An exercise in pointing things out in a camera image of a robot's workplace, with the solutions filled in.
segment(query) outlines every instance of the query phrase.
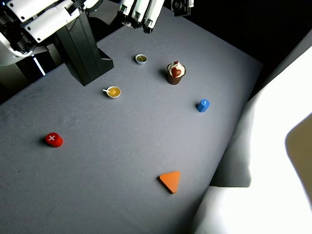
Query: whipped cream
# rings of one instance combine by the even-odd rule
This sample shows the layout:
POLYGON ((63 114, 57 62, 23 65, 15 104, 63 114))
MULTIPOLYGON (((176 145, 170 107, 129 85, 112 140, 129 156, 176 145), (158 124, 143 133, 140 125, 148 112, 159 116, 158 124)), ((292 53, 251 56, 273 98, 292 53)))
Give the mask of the whipped cream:
POLYGON ((172 76, 172 69, 173 69, 174 67, 175 67, 176 69, 178 69, 178 70, 181 71, 181 74, 178 75, 177 78, 178 78, 178 77, 181 77, 181 76, 183 76, 183 75, 185 74, 185 67, 178 61, 177 64, 172 63, 172 64, 170 64, 170 65, 168 66, 168 72, 169 72, 169 74, 170 74, 171 76, 172 76))

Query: white cross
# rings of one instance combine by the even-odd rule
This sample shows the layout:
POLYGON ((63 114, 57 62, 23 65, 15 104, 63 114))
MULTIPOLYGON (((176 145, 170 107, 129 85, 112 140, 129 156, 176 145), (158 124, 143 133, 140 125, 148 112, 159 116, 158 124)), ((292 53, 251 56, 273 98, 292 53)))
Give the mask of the white cross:
POLYGON ((49 136, 50 139, 49 140, 54 140, 55 136, 49 136))

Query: light strip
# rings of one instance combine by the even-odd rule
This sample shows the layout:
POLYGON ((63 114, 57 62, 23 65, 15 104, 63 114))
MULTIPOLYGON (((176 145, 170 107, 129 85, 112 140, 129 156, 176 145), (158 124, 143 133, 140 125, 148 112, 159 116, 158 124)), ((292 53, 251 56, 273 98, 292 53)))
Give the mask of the light strip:
POLYGON ((45 76, 45 72, 44 72, 44 70, 42 69, 42 67, 40 66, 40 64, 39 64, 39 62, 38 62, 38 60, 37 60, 37 58, 33 58, 33 60, 34 60, 35 63, 37 64, 37 66, 38 66, 39 70, 41 71, 41 73, 45 76))

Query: block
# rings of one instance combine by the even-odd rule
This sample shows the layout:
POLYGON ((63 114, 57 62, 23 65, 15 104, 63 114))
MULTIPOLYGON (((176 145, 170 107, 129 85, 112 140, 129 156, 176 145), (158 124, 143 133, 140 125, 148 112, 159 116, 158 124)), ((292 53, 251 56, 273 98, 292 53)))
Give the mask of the block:
POLYGON ((199 112, 205 112, 209 106, 210 102, 207 99, 203 99, 202 101, 200 101, 199 105, 197 106, 197 109, 199 112))
POLYGON ((59 147, 63 144, 63 139, 57 133, 49 133, 45 137, 45 141, 53 147, 59 147))
POLYGON ((173 194, 177 192, 180 182, 180 172, 162 174, 159 179, 169 189, 170 192, 173 194))

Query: black stand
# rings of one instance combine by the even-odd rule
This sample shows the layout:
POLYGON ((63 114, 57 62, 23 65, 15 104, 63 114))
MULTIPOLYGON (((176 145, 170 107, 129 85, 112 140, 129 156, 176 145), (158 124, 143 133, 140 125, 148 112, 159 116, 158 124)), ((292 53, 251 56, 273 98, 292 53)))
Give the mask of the black stand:
POLYGON ((86 13, 59 29, 54 45, 70 73, 83 86, 114 67, 113 60, 98 49, 86 13))

